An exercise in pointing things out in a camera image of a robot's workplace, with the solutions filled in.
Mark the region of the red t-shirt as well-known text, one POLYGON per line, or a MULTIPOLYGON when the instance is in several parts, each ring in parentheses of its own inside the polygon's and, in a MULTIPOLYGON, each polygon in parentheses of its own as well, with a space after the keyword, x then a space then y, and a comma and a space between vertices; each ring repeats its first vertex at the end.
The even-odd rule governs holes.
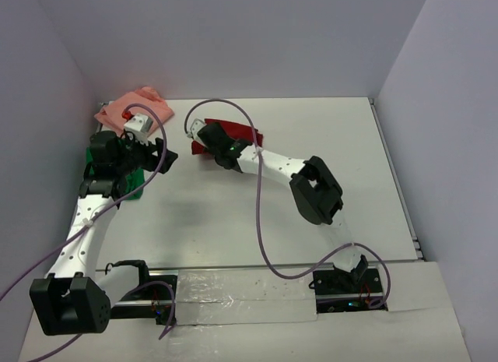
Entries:
MULTIPOLYGON (((252 145, 254 144, 254 142, 256 142, 259 146, 262 146, 263 144, 264 136, 256 129, 256 139, 254 139, 253 131, 250 125, 243 125, 233 121, 221 120, 216 118, 206 118, 204 121, 206 124, 219 122, 228 136, 233 139, 247 139, 252 142, 252 145)), ((207 149, 201 143, 193 141, 191 144, 191 154, 200 155, 210 153, 208 153, 207 149)))

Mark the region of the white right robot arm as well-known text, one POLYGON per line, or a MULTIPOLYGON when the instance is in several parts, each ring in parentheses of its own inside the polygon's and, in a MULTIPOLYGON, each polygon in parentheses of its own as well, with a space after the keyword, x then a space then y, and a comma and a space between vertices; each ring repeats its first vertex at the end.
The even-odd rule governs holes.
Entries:
POLYGON ((303 160, 273 153, 259 146, 256 137, 251 141, 230 137, 219 122, 206 123, 196 119, 187 135, 203 145, 224 169, 257 176, 256 232, 262 258, 270 271, 281 279, 300 279, 333 258, 333 267, 339 271, 338 284, 345 292, 354 293, 363 286, 368 262, 352 242, 341 243, 309 269, 294 275, 279 272, 265 251, 261 232, 261 187, 264 178, 289 188, 297 211, 308 223, 315 226, 334 225, 334 218, 343 207, 343 190, 320 157, 303 160))

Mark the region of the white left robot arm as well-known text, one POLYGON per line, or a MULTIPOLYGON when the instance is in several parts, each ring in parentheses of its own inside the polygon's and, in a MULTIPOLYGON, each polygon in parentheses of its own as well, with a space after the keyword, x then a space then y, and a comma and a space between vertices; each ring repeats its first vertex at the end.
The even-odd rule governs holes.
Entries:
POLYGON ((75 216, 67 243, 43 279, 34 279, 30 299, 47 336, 102 333, 112 307, 123 297, 146 297, 153 287, 141 259, 112 264, 107 278, 96 278, 97 261, 110 222, 129 193, 127 178, 137 170, 166 173, 178 158, 162 138, 140 141, 137 134, 111 131, 90 137, 75 216))

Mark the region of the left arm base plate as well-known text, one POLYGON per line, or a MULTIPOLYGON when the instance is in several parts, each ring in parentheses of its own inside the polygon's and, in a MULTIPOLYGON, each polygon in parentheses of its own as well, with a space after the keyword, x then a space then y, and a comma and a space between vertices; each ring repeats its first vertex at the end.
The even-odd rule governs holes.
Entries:
POLYGON ((114 319, 153 319, 157 325, 165 325, 170 316, 171 295, 160 284, 148 286, 124 296, 111 309, 114 319))

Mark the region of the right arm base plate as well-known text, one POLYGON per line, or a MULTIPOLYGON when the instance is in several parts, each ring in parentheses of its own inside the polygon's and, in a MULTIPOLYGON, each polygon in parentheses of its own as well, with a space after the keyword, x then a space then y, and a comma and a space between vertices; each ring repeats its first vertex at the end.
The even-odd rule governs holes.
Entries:
POLYGON ((313 272, 308 287, 313 290, 318 314, 369 311, 370 303, 381 300, 384 291, 379 272, 368 268, 358 283, 348 283, 337 270, 313 272))

